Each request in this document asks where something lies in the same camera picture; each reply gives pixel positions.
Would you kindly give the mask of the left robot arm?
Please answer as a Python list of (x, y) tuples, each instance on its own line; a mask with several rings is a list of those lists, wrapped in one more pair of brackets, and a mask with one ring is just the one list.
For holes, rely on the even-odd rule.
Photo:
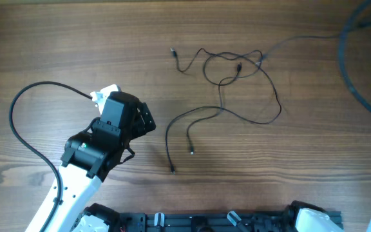
[(146, 103), (120, 92), (92, 92), (100, 117), (70, 137), (53, 184), (27, 231), (69, 231), (108, 173), (123, 164), (131, 140), (156, 128)]

